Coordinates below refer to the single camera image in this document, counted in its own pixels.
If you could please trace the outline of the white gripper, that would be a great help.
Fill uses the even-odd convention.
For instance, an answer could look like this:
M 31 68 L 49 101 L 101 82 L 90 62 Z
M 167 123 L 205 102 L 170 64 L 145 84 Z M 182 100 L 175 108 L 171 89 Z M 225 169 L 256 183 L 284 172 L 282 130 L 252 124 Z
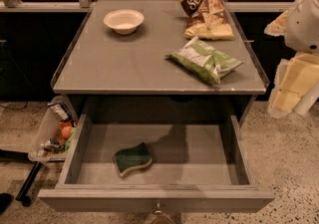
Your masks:
M 266 26 L 269 36 L 284 36 L 297 51 L 277 67 L 268 113 L 281 118 L 291 112 L 306 115 L 319 98 L 319 0 L 295 0 L 288 11 Z

